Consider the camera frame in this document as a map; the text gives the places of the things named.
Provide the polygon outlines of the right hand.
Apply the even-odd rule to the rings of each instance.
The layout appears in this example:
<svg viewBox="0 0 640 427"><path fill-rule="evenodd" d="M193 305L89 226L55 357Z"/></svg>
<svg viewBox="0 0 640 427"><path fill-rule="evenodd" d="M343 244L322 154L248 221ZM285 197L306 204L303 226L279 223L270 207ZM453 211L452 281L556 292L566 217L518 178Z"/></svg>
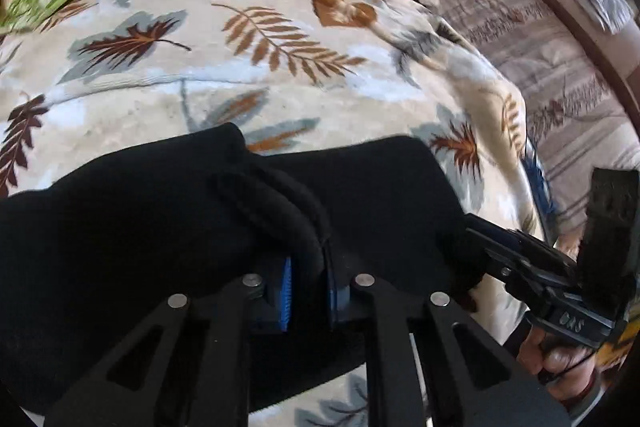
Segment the right hand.
<svg viewBox="0 0 640 427"><path fill-rule="evenodd" d="M560 402L582 398L596 382L596 360L588 349L578 347L544 347L551 335L537 326L530 326L528 335L518 350L518 363L530 375L547 371L554 376L547 390Z"/></svg>

